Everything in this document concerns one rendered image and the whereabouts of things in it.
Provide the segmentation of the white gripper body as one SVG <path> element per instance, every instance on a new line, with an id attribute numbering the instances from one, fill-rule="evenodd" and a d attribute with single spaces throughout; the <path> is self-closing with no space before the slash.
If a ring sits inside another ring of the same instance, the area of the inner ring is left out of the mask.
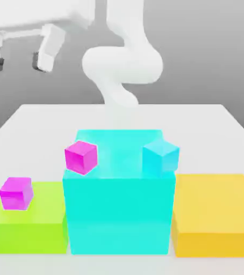
<path id="1" fill-rule="evenodd" d="M 0 31 L 56 23 L 89 27 L 96 0 L 0 0 Z"/>

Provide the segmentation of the small magenta cube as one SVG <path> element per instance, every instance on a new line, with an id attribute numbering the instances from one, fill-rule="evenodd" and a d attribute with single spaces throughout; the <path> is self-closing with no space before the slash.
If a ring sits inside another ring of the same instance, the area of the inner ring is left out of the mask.
<path id="1" fill-rule="evenodd" d="M 66 168 L 86 175 L 98 164 L 97 146 L 84 141 L 77 141 L 64 150 Z"/>
<path id="2" fill-rule="evenodd" d="M 0 198 L 4 210 L 27 210 L 33 195 L 30 177 L 9 177 L 0 188 Z"/>

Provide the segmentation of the small light blue cube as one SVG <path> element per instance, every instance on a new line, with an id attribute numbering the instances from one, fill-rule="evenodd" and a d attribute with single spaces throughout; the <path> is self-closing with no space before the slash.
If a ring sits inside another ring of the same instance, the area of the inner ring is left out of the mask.
<path id="1" fill-rule="evenodd" d="M 148 176 L 162 177 L 178 169 L 180 148 L 157 139 L 142 148 L 142 171 Z"/>

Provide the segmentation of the large cyan box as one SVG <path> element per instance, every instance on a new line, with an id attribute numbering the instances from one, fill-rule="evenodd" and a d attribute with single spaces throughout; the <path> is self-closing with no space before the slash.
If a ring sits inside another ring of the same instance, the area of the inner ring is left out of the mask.
<path id="1" fill-rule="evenodd" d="M 163 138 L 159 129 L 80 129 L 76 141 L 95 144 L 88 174 L 63 174 L 73 255 L 168 253 L 175 175 L 142 169 L 142 149 Z"/>

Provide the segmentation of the large green box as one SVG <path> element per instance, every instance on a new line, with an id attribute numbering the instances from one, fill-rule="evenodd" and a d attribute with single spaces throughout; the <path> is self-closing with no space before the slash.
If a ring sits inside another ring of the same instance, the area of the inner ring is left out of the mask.
<path id="1" fill-rule="evenodd" d="M 61 182 L 34 182 L 25 211 L 4 210 L 0 200 L 0 254 L 65 254 L 68 228 Z"/>

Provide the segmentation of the large yellow box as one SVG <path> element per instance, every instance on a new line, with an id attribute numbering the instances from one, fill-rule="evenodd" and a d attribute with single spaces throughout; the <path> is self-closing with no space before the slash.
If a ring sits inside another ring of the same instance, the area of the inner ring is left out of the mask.
<path id="1" fill-rule="evenodd" d="M 171 238 L 176 257 L 244 258 L 244 175 L 178 174 Z"/>

